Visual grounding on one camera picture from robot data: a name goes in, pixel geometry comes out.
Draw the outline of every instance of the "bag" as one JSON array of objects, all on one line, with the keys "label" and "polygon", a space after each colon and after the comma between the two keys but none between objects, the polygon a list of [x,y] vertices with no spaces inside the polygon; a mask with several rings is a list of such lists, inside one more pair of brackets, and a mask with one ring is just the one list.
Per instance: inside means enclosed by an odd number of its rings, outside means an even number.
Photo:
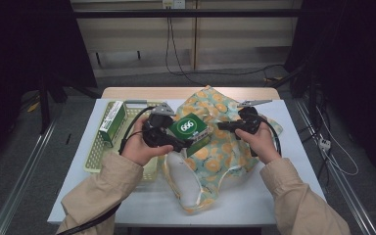
[{"label": "bag", "polygon": [[[225,177],[242,176],[253,170],[259,162],[258,158],[252,157],[250,147],[246,142],[237,140],[234,133],[219,130],[216,125],[221,121],[240,119],[238,104],[239,102],[207,86],[188,98],[176,111],[175,120],[192,113],[212,130],[210,143],[183,159],[195,175],[200,187],[195,205],[186,206],[181,203],[182,195],[170,175],[171,169],[167,162],[169,156],[164,158],[164,176],[178,198],[179,204],[187,212],[197,212],[211,205],[218,198],[218,190]],[[283,130],[282,127],[272,119],[267,120],[279,135]]]}]

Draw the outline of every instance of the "cable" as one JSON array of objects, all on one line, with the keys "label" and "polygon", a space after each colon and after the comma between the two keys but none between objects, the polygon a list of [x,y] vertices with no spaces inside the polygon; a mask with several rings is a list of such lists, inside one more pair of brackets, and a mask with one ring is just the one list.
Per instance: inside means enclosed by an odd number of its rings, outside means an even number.
[{"label": "cable", "polygon": [[[320,151],[320,148],[317,148],[318,152],[319,152],[319,155],[322,157],[322,152]],[[326,169],[326,184],[325,186],[328,186],[329,185],[329,169],[328,167],[326,167],[326,164],[328,162],[328,158],[322,158],[322,165],[318,171],[318,173],[316,174],[316,178],[319,180],[320,179],[320,175],[322,174],[322,171],[323,171],[323,168]]]},{"label": "cable", "polygon": [[325,157],[331,162],[331,164],[336,167],[340,172],[344,173],[344,174],[347,174],[347,175],[357,175],[358,174],[358,165],[356,164],[356,162],[353,160],[353,157],[351,157],[351,155],[341,146],[341,144],[334,138],[334,136],[332,135],[331,131],[329,130],[328,126],[326,125],[326,121],[325,119],[323,118],[323,115],[322,113],[319,111],[319,109],[316,107],[317,111],[319,112],[320,114],[320,117],[322,118],[322,121],[326,127],[326,130],[328,131],[328,133],[330,134],[331,138],[335,141],[335,143],[337,143],[337,145],[344,151],[344,153],[347,154],[347,156],[350,158],[350,160],[352,161],[353,165],[355,166],[356,168],[356,171],[355,173],[349,173],[343,169],[341,169],[338,164],[331,160],[331,158],[329,157],[329,154],[325,152],[325,150],[322,150],[323,153],[325,154]]},{"label": "cable", "polygon": [[261,121],[266,123],[268,127],[270,128],[271,132],[273,132],[274,141],[276,142],[277,153],[279,153],[279,155],[282,156],[282,149],[280,148],[280,140],[279,140],[279,136],[276,133],[276,130],[273,128],[273,126],[271,126],[271,124],[266,119],[261,118]]},{"label": "cable", "polygon": [[86,223],[78,225],[78,226],[71,228],[69,230],[66,230],[64,232],[58,233],[57,235],[71,235],[71,234],[75,234],[77,232],[81,232],[85,229],[89,229],[91,227],[94,227],[97,224],[99,224],[99,223],[105,221],[106,219],[110,218],[111,216],[113,216],[116,213],[116,211],[118,210],[118,207],[120,207],[120,204],[114,206],[112,209],[108,210],[106,213],[100,215],[100,217],[97,217],[97,218],[95,218],[91,221],[88,221]]},{"label": "cable", "polygon": [[306,139],[302,140],[301,142],[304,144],[304,142],[308,141],[309,139],[315,137],[317,135],[316,132],[314,132],[313,134],[311,134],[309,137],[307,137]]},{"label": "cable", "polygon": [[264,80],[265,80],[265,83],[264,83],[263,87],[265,87],[268,84],[268,77],[267,77],[267,74],[266,74],[265,70],[263,70],[263,74],[264,74]]},{"label": "cable", "polygon": [[306,131],[307,129],[310,129],[310,128],[311,128],[311,125],[307,126],[307,127],[304,127],[302,129],[298,130],[297,132],[298,132],[298,134],[301,134],[301,133],[303,133],[304,131]]},{"label": "cable", "polygon": [[[171,74],[174,74],[174,75],[184,75],[187,77],[188,74],[217,74],[217,75],[247,75],[247,74],[253,74],[253,73],[257,73],[257,72],[260,72],[260,71],[263,71],[264,74],[265,74],[265,71],[267,69],[270,69],[270,68],[274,68],[274,67],[282,67],[284,68],[284,65],[280,65],[280,64],[275,64],[275,65],[269,65],[269,66],[266,66],[264,67],[263,69],[259,69],[259,70],[253,70],[253,71],[246,71],[246,72],[237,72],[237,73],[230,73],[230,72],[217,72],[217,71],[184,71],[180,65],[180,62],[179,62],[179,58],[178,58],[178,55],[176,53],[176,46],[175,46],[175,40],[174,40],[174,36],[173,36],[173,24],[172,24],[172,19],[171,18],[168,18],[168,25],[167,25],[167,44],[166,44],[166,52],[165,52],[165,64],[166,64],[166,69],[169,71],[169,73]],[[177,72],[174,72],[174,71],[171,71],[170,68],[169,68],[169,65],[167,63],[167,56],[168,56],[168,50],[169,50],[169,39],[172,38],[172,43],[173,43],[173,50],[174,50],[174,54],[175,54],[175,57],[176,57],[176,60],[178,62],[178,65],[179,65],[179,69],[181,70],[182,73],[177,73]],[[197,84],[201,84],[203,86],[205,86],[204,84],[202,83],[199,83],[199,82],[196,82],[196,81],[193,81],[192,79],[190,79],[189,77],[187,77],[188,80],[194,82],[194,83],[197,83]]]},{"label": "cable", "polygon": [[196,83],[200,86],[206,86],[205,84],[201,83],[201,82],[198,82],[198,81],[194,81],[192,80],[191,78],[188,77],[188,75],[184,72],[184,70],[182,69],[182,66],[179,62],[179,58],[178,58],[178,54],[176,53],[176,46],[175,46],[175,40],[173,38],[173,25],[172,25],[172,18],[168,18],[167,19],[167,44],[166,44],[166,68],[168,69],[168,71],[170,73],[172,73],[167,65],[167,51],[168,51],[168,48],[169,48],[169,26],[170,26],[170,34],[171,34],[171,37],[172,37],[172,43],[173,43],[173,51],[174,51],[174,54],[175,54],[175,57],[176,57],[176,61],[178,62],[178,65],[179,65],[179,69],[181,70],[182,74],[191,82],[193,83]]},{"label": "cable", "polygon": [[133,132],[131,135],[129,135],[129,137],[127,137],[127,139],[130,139],[130,137],[132,137],[133,135],[137,135],[137,134],[140,134],[140,133],[143,133],[143,132],[145,132],[145,131],[139,130],[139,131]]},{"label": "cable", "polygon": [[127,129],[126,129],[126,132],[124,133],[123,138],[121,139],[120,148],[118,149],[118,153],[119,153],[119,154],[121,154],[121,153],[123,152],[123,150],[124,150],[124,146],[126,145],[127,140],[128,140],[131,136],[133,136],[134,134],[136,134],[136,133],[133,133],[133,134],[131,134],[128,138],[126,138],[127,135],[129,134],[129,132],[130,132],[132,126],[133,126],[134,123],[136,122],[136,120],[138,120],[138,119],[139,119],[139,118],[140,118],[145,112],[147,112],[147,111],[149,111],[149,110],[153,110],[154,108],[155,108],[155,107],[150,106],[150,107],[147,107],[147,108],[143,109],[143,110],[140,111],[139,114],[137,114],[136,117],[132,120],[132,122],[130,123],[130,125],[129,125],[129,126],[127,127]]}]

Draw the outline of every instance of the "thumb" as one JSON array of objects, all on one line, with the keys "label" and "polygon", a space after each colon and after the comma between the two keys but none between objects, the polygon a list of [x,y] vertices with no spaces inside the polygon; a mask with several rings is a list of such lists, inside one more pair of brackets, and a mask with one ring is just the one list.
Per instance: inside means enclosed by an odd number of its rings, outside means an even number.
[{"label": "thumb", "polygon": [[165,155],[168,154],[170,151],[173,150],[173,146],[171,145],[163,145],[158,148],[153,148],[152,152],[155,156]]},{"label": "thumb", "polygon": [[238,137],[240,137],[242,140],[246,141],[247,143],[250,143],[250,141],[253,140],[253,135],[247,131],[244,131],[242,129],[236,129],[235,132]]}]

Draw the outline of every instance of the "beige sleeve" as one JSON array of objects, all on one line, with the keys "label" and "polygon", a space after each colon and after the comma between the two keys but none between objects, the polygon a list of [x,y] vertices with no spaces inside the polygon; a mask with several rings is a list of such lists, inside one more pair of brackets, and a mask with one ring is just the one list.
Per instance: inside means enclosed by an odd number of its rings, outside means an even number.
[{"label": "beige sleeve", "polygon": [[273,196],[281,234],[351,234],[347,223],[302,182],[288,159],[269,163],[260,175]]},{"label": "beige sleeve", "polygon": [[[113,208],[135,189],[142,174],[143,167],[139,164],[118,154],[106,156],[100,173],[84,179],[62,199],[66,218],[57,233],[99,217]],[[80,234],[113,234],[114,228],[113,215]]]}]

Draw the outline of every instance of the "sleeve cuff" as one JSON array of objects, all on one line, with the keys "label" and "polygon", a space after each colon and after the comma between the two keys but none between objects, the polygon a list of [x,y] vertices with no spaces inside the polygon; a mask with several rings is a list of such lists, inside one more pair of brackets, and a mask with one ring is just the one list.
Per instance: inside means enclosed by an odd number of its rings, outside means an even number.
[{"label": "sleeve cuff", "polygon": [[289,159],[278,159],[270,162],[260,171],[260,175],[273,196],[276,196],[276,189],[282,185],[302,183],[298,172]]},{"label": "sleeve cuff", "polygon": [[142,179],[143,167],[131,160],[110,153],[102,160],[100,177],[110,185],[117,187],[122,184],[135,184]]}]

